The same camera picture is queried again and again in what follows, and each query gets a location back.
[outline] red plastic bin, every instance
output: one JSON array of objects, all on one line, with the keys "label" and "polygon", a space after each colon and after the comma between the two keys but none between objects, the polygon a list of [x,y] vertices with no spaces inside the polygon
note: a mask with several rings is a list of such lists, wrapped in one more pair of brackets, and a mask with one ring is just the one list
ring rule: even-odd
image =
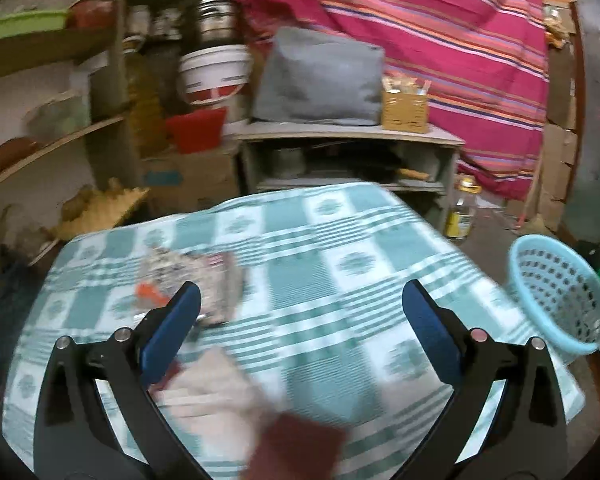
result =
[{"label": "red plastic bin", "polygon": [[222,143],[222,126],[226,108],[196,110],[167,119],[167,131],[180,153],[203,152]]}]

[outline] gray cloth cover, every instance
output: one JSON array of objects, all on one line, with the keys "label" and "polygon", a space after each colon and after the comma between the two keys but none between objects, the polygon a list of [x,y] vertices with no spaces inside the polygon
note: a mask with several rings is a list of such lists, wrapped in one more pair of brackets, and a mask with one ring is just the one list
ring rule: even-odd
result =
[{"label": "gray cloth cover", "polygon": [[379,124],[383,67],[379,46],[281,27],[262,73],[253,116],[292,123]]}]

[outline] teal and white checkered tablecloth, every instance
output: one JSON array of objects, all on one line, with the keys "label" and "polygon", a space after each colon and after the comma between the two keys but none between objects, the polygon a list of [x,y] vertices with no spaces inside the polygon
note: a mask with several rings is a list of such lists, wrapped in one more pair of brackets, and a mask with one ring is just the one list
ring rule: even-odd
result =
[{"label": "teal and white checkered tablecloth", "polygon": [[[349,428],[339,480],[389,478],[450,397],[402,312],[405,282],[419,279],[440,306],[497,340],[523,344],[535,332],[496,283],[375,184],[258,194],[86,235],[58,256],[11,364],[2,430],[29,466],[54,342],[65,334],[98,341],[132,326],[136,271],[155,245],[237,253],[248,270],[237,319],[186,341],[179,359],[192,362],[222,345],[280,410]],[[555,365],[570,420],[584,396],[557,358]],[[142,459],[110,390],[99,387],[121,445]],[[501,392],[494,384],[462,457],[479,448]],[[238,477],[244,464],[168,421],[213,478]]]}]

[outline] metal screw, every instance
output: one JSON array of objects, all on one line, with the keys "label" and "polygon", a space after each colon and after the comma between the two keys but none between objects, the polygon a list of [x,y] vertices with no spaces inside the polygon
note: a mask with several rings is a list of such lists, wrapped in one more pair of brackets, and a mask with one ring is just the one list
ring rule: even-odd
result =
[{"label": "metal screw", "polygon": [[123,343],[131,337],[131,329],[127,327],[119,328],[115,331],[113,337],[117,342]]},{"label": "metal screw", "polygon": [[539,337],[532,337],[531,346],[536,350],[543,350],[546,345],[544,344],[544,341]]},{"label": "metal screw", "polygon": [[484,343],[489,338],[489,334],[487,334],[481,328],[474,328],[473,330],[471,330],[470,333],[471,333],[471,339],[473,339],[474,341],[476,341],[478,343]]},{"label": "metal screw", "polygon": [[67,335],[63,335],[62,337],[58,338],[58,341],[56,341],[56,348],[58,348],[60,350],[64,350],[65,348],[67,348],[69,346],[70,342],[71,342],[71,338]]}]

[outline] yellow basket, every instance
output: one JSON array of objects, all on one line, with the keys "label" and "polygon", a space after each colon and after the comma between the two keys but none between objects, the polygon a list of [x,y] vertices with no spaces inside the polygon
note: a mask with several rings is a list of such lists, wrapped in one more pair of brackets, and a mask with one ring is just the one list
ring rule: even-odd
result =
[{"label": "yellow basket", "polygon": [[429,99],[426,95],[383,91],[382,127],[397,132],[429,133]]}]

